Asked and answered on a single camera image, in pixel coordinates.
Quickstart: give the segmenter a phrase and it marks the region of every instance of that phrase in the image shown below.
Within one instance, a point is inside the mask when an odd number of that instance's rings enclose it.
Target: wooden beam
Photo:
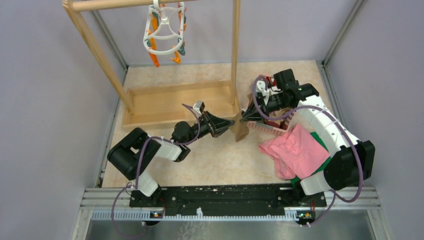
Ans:
[[[103,52],[102,47],[100,46],[99,42],[96,40],[96,37],[94,36],[90,27],[84,20],[83,15],[80,12],[75,12],[72,9],[71,6],[73,2],[74,2],[73,0],[63,0],[62,1],[63,8],[69,15],[70,19],[72,20],[79,34],[81,34],[82,38],[85,41],[85,44],[87,44],[88,48],[90,49],[91,53],[97,60],[101,69],[103,69],[104,74],[106,74],[106,77],[109,79],[113,88],[118,93],[120,99],[125,104],[126,109],[128,109],[128,111],[132,114],[134,112],[134,105],[130,96],[125,92],[125,89],[122,86],[119,77],[113,70],[111,63],[109,62],[108,58]]]
[[[241,0],[233,0],[232,4],[232,44],[231,44],[231,94],[230,102],[232,105],[236,102],[236,78],[237,78],[237,60],[239,53],[239,30],[240,30],[240,5]]]
[[[179,0],[159,0],[159,4],[170,4],[180,2]],[[73,2],[75,12],[95,11],[102,9],[118,9],[143,5],[152,5],[153,0],[87,0]]]

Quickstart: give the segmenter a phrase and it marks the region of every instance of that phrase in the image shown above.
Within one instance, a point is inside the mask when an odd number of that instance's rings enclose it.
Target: pink cloth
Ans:
[[[259,145],[259,150],[274,159],[277,177],[304,179],[313,174],[330,154],[302,125]]]

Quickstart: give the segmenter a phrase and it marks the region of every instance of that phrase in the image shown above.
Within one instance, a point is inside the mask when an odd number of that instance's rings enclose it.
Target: green cloth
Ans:
[[[318,136],[318,134],[316,132],[311,132],[310,133],[312,135],[312,137],[319,143],[321,144],[321,146],[323,146],[325,148],[325,150],[328,151],[326,145],[324,144],[323,140]],[[331,157],[328,157],[327,160],[325,160],[325,162],[313,173],[316,174],[320,171],[323,171],[324,168],[327,166],[327,164],[329,164],[331,160]],[[293,179],[290,179],[291,184],[293,184],[293,186],[295,185],[296,182],[300,181],[300,178],[295,177]]]

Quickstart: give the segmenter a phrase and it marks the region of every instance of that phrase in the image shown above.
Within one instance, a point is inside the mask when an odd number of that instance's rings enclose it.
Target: brown object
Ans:
[[[176,3],[178,1],[179,0],[159,0],[159,4]],[[233,0],[231,78],[225,81],[225,86],[222,86],[222,82],[217,81],[212,84],[194,83],[188,86],[180,86],[177,84],[171,87],[166,86],[165,88],[157,86],[143,87],[142,89],[132,88],[129,89],[128,92],[125,92],[120,79],[117,77],[117,74],[113,70],[112,65],[104,54],[90,27],[84,20],[81,12],[152,4],[153,0],[62,0],[63,8],[126,107],[124,126],[131,128],[135,126],[148,126],[152,128],[167,128],[173,126],[181,120],[191,118],[191,116],[187,116],[190,115],[190,113],[181,107],[181,104],[193,104],[197,100],[204,101],[207,109],[216,114],[217,117],[228,118],[238,113],[240,107],[236,93],[236,73],[241,0]]]
[[[237,115],[235,115],[232,119],[235,123],[229,128],[229,130],[235,135],[235,142],[240,142],[249,134],[247,122],[240,122],[240,119],[242,119],[242,112],[237,113]]]

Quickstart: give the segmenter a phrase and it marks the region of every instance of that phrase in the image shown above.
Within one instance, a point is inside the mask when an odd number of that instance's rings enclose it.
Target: cable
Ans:
[[[317,106],[312,106],[312,105],[304,105],[304,106],[298,106],[296,108],[293,108],[291,110],[289,110],[288,112],[286,112],[285,114],[281,115],[280,117],[269,117],[267,115],[265,115],[265,113],[262,112],[261,108],[258,105],[258,101],[256,100],[256,85],[258,83],[259,80],[263,81],[265,78],[264,75],[259,75],[253,82],[252,85],[252,98],[253,98],[253,104],[256,107],[256,110],[258,111],[258,113],[266,120],[271,120],[271,121],[278,121],[278,120],[282,120],[287,118],[290,114],[296,112],[297,110],[300,109],[314,109],[314,110],[318,110],[318,111],[322,111],[323,114],[325,114],[332,122],[334,122],[335,126],[338,128],[338,130],[340,131],[340,133],[343,135],[343,137],[346,139],[347,143],[349,144],[349,146],[352,148],[352,152],[353,155],[355,157],[356,160],[356,164],[358,166],[358,174],[359,174],[359,185],[358,185],[358,189],[356,191],[355,196],[353,196],[351,199],[346,199],[342,196],[340,196],[335,190],[331,189],[330,191],[334,193],[334,197],[330,203],[330,205],[328,205],[328,208],[324,211],[324,213],[319,216],[313,223],[311,223],[310,225],[315,224],[316,222],[318,222],[323,216],[325,216],[328,211],[330,210],[330,208],[334,205],[334,202],[336,201],[336,197],[338,197],[340,200],[342,200],[345,203],[353,203],[354,201],[356,201],[362,191],[362,186],[364,185],[364,173],[362,172],[362,164],[361,164],[361,160],[359,158],[358,155],[358,151],[355,148],[354,143],[352,142],[352,140],[349,138],[348,134],[346,133],[346,131],[343,129],[342,125],[340,125],[340,123],[337,121],[337,119],[335,117],[333,117],[329,112],[327,111],[323,111],[323,109],[321,107],[317,107]]]
[[[194,115],[194,117],[196,118],[196,120],[197,120],[197,134],[196,134],[196,136],[192,139],[192,140],[190,140],[190,141],[188,141],[188,142],[185,142],[185,143],[178,143],[178,142],[173,142],[173,141],[171,141],[171,140],[168,140],[168,139],[164,139],[164,138],[161,138],[161,137],[158,137],[158,136],[151,136],[151,137],[149,137],[145,142],[144,142],[144,144],[143,144],[143,147],[142,147],[142,149],[141,149],[141,152],[140,152],[140,158],[138,159],[138,165],[137,165],[137,172],[136,172],[136,178],[135,178],[135,189],[138,189],[138,185],[139,185],[139,175],[140,175],[140,169],[141,169],[141,167],[142,167],[142,161],[143,161],[143,155],[144,155],[144,153],[145,153],[145,151],[146,151],[146,147],[147,147],[147,145],[148,145],[148,143],[150,142],[150,140],[152,140],[152,139],[156,139],[156,140],[160,140],[160,141],[165,141],[165,142],[167,142],[167,143],[170,143],[170,144],[174,144],[174,145],[178,145],[178,146],[180,146],[180,145],[189,145],[189,144],[192,144],[192,143],[194,143],[197,139],[198,139],[198,137],[199,137],[199,134],[200,134],[200,125],[201,125],[201,123],[200,123],[200,120],[199,120],[199,118],[197,117],[197,115],[196,115],[196,113],[193,111],[193,108],[191,107],[191,106],[189,106],[189,105],[186,105],[186,104],[182,104],[184,107],[186,107],[193,115]],[[116,222],[115,222],[115,218],[114,218],[114,210],[115,210],[115,205],[117,204],[117,201],[118,201],[118,199],[119,199],[119,196],[125,191],[127,191],[127,189],[128,188],[131,188],[130,186],[128,186],[129,185],[129,183],[127,183],[126,184],[126,186],[124,187],[124,188],[122,188],[121,189],[121,191],[118,193],[118,195],[116,195],[116,197],[115,197],[115,199],[114,199],[114,201],[113,201],[113,204],[112,204],[112,211],[111,211],[111,219],[112,219],[112,223],[113,223],[113,227],[115,228],[115,231],[121,236],[121,237],[123,237],[123,238],[126,238],[126,239],[137,239],[137,238],[141,238],[141,237],[143,237],[145,234],[146,234],[146,228],[144,228],[144,232],[143,233],[140,233],[140,234],[138,234],[138,235],[135,235],[135,236],[129,236],[129,235],[125,235],[125,234],[123,234],[122,232],[120,232],[119,230],[118,230],[118,226],[117,226],[117,224],[116,224]],[[165,202],[164,202],[164,204],[163,204],[163,215],[165,215]]]

